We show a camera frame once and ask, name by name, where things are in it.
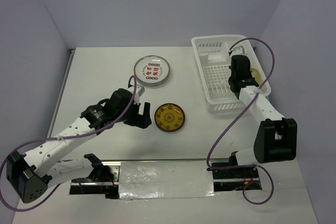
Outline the black metal base rail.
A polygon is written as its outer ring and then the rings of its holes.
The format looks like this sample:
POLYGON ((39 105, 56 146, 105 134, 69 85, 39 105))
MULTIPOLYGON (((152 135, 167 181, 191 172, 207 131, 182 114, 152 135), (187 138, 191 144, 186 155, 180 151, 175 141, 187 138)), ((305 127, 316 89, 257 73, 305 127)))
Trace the black metal base rail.
POLYGON ((261 190, 256 168, 213 170, 204 161, 109 163, 111 172, 91 181, 74 179, 70 195, 107 199, 204 198, 223 191, 261 190))

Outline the silver foil tape panel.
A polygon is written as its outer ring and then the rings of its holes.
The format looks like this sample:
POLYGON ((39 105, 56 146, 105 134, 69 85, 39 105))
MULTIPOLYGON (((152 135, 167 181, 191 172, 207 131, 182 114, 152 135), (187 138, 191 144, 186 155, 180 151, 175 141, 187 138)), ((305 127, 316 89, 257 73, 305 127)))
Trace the silver foil tape panel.
POLYGON ((124 162, 119 198, 205 198, 215 195, 212 173, 204 161, 124 162))

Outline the beige translucent plate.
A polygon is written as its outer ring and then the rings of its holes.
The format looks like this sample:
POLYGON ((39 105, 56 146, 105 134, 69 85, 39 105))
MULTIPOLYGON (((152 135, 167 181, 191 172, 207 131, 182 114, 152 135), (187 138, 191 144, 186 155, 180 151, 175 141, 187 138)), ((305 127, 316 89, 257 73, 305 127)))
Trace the beige translucent plate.
POLYGON ((250 72, 251 72, 252 77, 258 83, 258 85, 261 86, 261 84, 263 82, 263 79, 262 79, 262 76, 261 76, 260 72, 255 68, 251 68, 250 72))

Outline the white plastic dish rack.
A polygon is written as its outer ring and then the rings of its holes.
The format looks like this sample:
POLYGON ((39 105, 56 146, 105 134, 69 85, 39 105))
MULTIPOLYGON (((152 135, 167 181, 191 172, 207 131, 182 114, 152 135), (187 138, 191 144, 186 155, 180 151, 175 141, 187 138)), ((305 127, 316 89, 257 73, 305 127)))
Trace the white plastic dish rack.
POLYGON ((191 40, 207 110, 210 113, 238 114, 245 107, 229 87, 228 79, 231 75, 229 49, 244 46, 245 56, 249 58, 251 68, 260 72, 263 81, 266 78, 251 43, 245 40, 234 45, 243 38, 245 38, 243 35, 215 35, 194 37, 191 40))

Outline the white plate red characters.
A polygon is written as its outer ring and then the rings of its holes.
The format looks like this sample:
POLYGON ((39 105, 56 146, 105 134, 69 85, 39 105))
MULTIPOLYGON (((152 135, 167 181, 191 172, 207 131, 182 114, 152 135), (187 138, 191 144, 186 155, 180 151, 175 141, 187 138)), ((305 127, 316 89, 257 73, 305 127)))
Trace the white plate red characters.
POLYGON ((148 55, 135 63, 133 72, 137 82, 141 85, 157 87, 169 79, 171 67, 163 57, 148 55))

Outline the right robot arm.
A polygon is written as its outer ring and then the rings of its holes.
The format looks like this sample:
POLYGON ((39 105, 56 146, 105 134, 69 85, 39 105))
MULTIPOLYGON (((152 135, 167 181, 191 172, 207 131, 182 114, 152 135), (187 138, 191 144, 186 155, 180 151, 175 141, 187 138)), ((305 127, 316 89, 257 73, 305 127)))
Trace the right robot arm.
POLYGON ((231 153, 228 171, 242 176, 246 165, 292 161, 297 152, 297 122, 279 113, 263 95, 244 55, 231 58, 229 86, 258 124, 252 147, 231 153))

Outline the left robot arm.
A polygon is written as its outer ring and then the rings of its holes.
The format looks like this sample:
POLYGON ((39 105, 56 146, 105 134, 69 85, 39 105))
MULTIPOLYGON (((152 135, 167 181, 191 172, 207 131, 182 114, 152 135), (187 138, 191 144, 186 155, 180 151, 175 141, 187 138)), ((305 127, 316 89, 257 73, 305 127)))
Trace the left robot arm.
POLYGON ((112 177, 111 170, 94 154, 65 159, 81 144, 122 122, 141 129, 151 125, 150 104, 144 104, 139 113, 143 86, 129 86, 116 90, 110 98, 87 107, 65 130, 51 140, 24 154, 13 151, 6 160, 6 178, 23 203, 28 204, 41 197, 49 188, 69 180, 87 178, 98 181, 112 177))

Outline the brown yellow patterned plate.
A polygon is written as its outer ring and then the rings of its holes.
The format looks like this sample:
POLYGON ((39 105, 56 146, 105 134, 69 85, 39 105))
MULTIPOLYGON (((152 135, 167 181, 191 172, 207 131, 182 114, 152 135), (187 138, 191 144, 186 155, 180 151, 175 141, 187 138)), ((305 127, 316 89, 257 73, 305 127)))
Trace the brown yellow patterned plate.
POLYGON ((175 103, 165 103, 159 106, 154 113, 156 126, 163 132, 179 131, 185 124, 184 110, 175 103))

